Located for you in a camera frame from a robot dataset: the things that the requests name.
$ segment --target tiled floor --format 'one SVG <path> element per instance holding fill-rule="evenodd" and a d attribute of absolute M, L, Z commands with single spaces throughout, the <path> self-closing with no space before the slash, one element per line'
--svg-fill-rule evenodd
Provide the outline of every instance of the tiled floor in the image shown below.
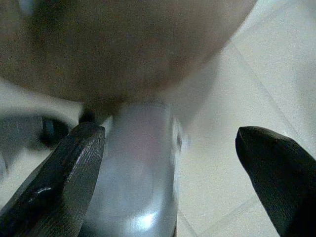
<path fill-rule="evenodd" d="M 316 1 L 259 0 L 228 45 L 172 92 L 174 112 L 186 112 L 182 120 L 191 137 L 180 167 L 178 237 L 278 236 L 234 140 L 240 126 L 259 125 L 294 138 L 316 157 L 315 62 Z M 51 102 L 5 83 L 0 88 L 2 113 L 14 103 L 78 118 L 79 104 Z M 33 156 L 22 152 L 25 159 Z M 36 160 L 27 164 L 21 182 Z M 17 185 L 0 189 L 10 196 Z"/>

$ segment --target tile grout line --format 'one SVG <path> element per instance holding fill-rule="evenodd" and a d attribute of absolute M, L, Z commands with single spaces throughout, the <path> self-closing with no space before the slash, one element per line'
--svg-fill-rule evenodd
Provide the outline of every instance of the tile grout line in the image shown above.
<path fill-rule="evenodd" d="M 215 222 L 213 225 L 211 225 L 206 231 L 202 232 L 200 236 L 204 236 L 208 234 L 208 236 L 211 236 L 220 230 L 223 229 L 223 227 L 230 224 L 234 219 L 236 219 L 238 216 L 244 214 L 246 211 L 248 211 L 252 206 L 254 206 L 258 202 L 257 195 L 253 195 L 250 199 L 242 203 L 240 206 L 236 207 L 234 210 L 232 210 L 230 213 L 226 214 L 224 217 L 222 217 L 220 220 Z"/>
<path fill-rule="evenodd" d="M 239 42 L 242 39 L 244 39 L 250 32 L 253 32 L 255 30 L 257 30 L 258 28 L 263 27 L 264 25 L 266 25 L 269 21 L 271 21 L 273 18 L 275 18 L 280 12 L 286 10 L 287 8 L 298 4 L 297 1 L 294 0 L 289 0 L 287 3 L 285 3 L 283 6 L 281 6 L 279 9 L 274 10 L 273 12 L 271 12 L 270 14 L 268 14 L 267 16 L 262 18 L 262 21 L 254 24 L 253 26 L 249 27 L 248 29 L 246 29 L 244 32 L 240 33 L 237 37 L 232 37 L 230 38 L 230 42 Z"/>
<path fill-rule="evenodd" d="M 235 43 L 230 41 L 232 44 L 234 50 L 238 53 L 238 57 L 240 60 L 243 61 L 243 63 L 247 66 L 247 68 L 251 71 L 251 73 L 254 75 L 253 81 L 257 84 L 258 89 L 267 97 L 269 100 L 269 103 L 271 106 L 278 112 L 278 114 L 281 116 L 282 122 L 291 130 L 293 134 L 295 134 L 301 141 L 304 142 L 304 147 L 307 148 L 308 152 L 311 153 L 310 148 L 306 146 L 306 142 L 304 139 L 302 139 L 301 135 L 296 131 L 292 123 L 288 120 L 287 116 L 284 114 L 280 106 L 276 103 L 276 101 L 273 99 L 272 95 L 269 93 L 269 91 L 266 89 L 266 87 L 262 84 L 262 82 L 259 80 L 258 75 L 253 71 L 252 67 L 248 64 L 247 60 L 243 56 L 243 54 L 240 52 L 240 50 L 236 47 Z"/>
<path fill-rule="evenodd" d="M 198 237 L 196 232 L 194 231 L 194 229 L 192 228 L 192 226 L 190 225 L 190 223 L 188 222 L 188 220 L 186 219 L 186 217 L 184 216 L 184 214 L 182 213 L 182 211 L 180 209 L 178 209 L 178 215 L 181 218 L 181 220 L 183 221 L 183 224 L 186 226 L 186 228 L 190 232 L 190 234 L 192 234 L 193 237 Z"/>

